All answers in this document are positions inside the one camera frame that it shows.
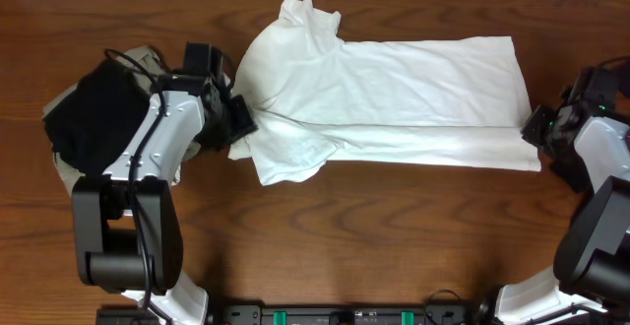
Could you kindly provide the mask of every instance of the black cable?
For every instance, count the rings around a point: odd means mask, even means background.
[[[429,314],[426,307],[429,305],[429,302],[431,301],[431,299],[433,299],[433,297],[435,297],[438,294],[443,294],[443,293],[447,293],[447,294],[452,294],[454,295],[458,301],[462,301],[462,299],[460,298],[459,295],[457,295],[455,292],[451,291],[451,290],[438,290],[435,291],[432,295],[430,295],[426,301],[424,302],[424,317],[432,324],[432,325],[438,325],[438,323],[435,322],[435,320],[433,320],[433,315]]]
[[[107,51],[111,51],[112,53],[116,54],[116,53],[120,53],[118,51],[114,51],[113,49],[107,49]],[[225,54],[225,52],[220,50],[220,54],[222,55],[223,58],[226,59],[227,61],[227,66],[229,67],[229,70],[233,73],[233,75],[236,75],[236,65],[234,64],[234,61],[227,55]],[[130,68],[122,63],[120,63],[122,66],[125,67],[125,70],[130,71],[132,73],[136,73],[136,74],[142,74],[146,77],[153,77],[154,79],[173,79],[173,78],[180,78],[180,79],[187,79],[187,80],[199,80],[199,81],[205,81],[206,79],[208,79],[207,76],[197,76],[197,75],[186,75],[186,74],[173,74],[169,71],[166,70],[166,68],[162,69],[166,72],[166,74],[153,74],[148,72],[147,70],[137,70],[134,68]],[[227,90],[228,92],[230,92],[232,90],[232,88],[234,87],[234,79],[233,78],[229,78],[229,84],[225,85],[225,82],[223,80],[223,78],[215,78],[212,73],[211,73],[211,79],[213,80],[214,84],[216,86],[220,86],[222,88],[224,88],[225,90]]]
[[[109,53],[113,53],[127,60],[133,66],[138,68],[141,71],[141,73],[145,75],[151,81],[152,89],[155,90],[157,95],[159,96],[159,104],[160,104],[159,114],[157,115],[157,118],[154,121],[154,123],[151,125],[151,127],[147,131],[147,134],[145,134],[142,141],[140,141],[140,144],[138,145],[138,148],[136,149],[136,153],[133,156],[129,157],[129,163],[130,163],[129,180],[128,180],[129,208],[131,209],[133,219],[134,219],[134,225],[136,227],[136,231],[138,232],[138,242],[140,244],[140,252],[142,254],[143,267],[145,269],[145,296],[143,298],[140,309],[143,312],[147,312],[147,309],[151,305],[151,289],[153,287],[152,277],[151,277],[151,260],[149,259],[149,250],[147,248],[147,241],[145,239],[145,234],[142,229],[142,223],[140,221],[141,206],[136,199],[136,172],[141,162],[142,151],[145,149],[145,146],[149,142],[149,139],[156,131],[156,128],[158,128],[159,122],[166,115],[166,100],[164,99],[164,93],[162,92],[162,89],[158,86],[156,79],[154,79],[152,74],[149,73],[149,71],[147,71],[147,69],[145,69],[142,65],[140,65],[140,63],[138,63],[137,61],[135,61],[133,58],[129,57],[128,55],[121,53],[117,50],[105,49],[105,56],[112,60],[114,59],[111,58]]]
[[[614,62],[618,62],[618,61],[622,61],[622,60],[630,60],[630,55],[624,55],[624,56],[620,56],[620,57],[616,57],[616,58],[612,58],[612,59],[608,59],[608,60],[602,61],[601,63],[598,64],[598,67],[602,67],[604,65],[612,64]]]
[[[149,305],[149,310],[152,311],[156,316],[162,318],[166,322],[166,325],[173,324],[173,319],[171,319],[170,316],[166,315],[163,311],[159,310],[159,308],[154,304]]]
[[[542,316],[536,320],[530,319],[530,321],[528,321],[528,325],[536,325],[536,324],[541,324],[543,322],[547,322],[547,321],[552,321],[554,319],[557,319],[561,316],[564,315],[568,315],[568,314],[575,314],[578,310],[575,308],[575,306],[572,304],[571,306],[569,306],[566,309],[562,309],[560,311],[556,311],[554,313]]]
[[[630,316],[619,316],[619,315],[611,314],[610,312],[602,313],[602,312],[599,312],[597,310],[591,309],[591,308],[589,308],[589,307],[587,307],[585,305],[582,305],[582,304],[576,304],[576,305],[572,304],[572,306],[576,310],[584,310],[584,311],[586,311],[586,312],[588,312],[588,313],[590,313],[592,315],[600,316],[600,317],[602,317],[602,318],[604,318],[606,320],[609,320],[609,321],[630,322]]]

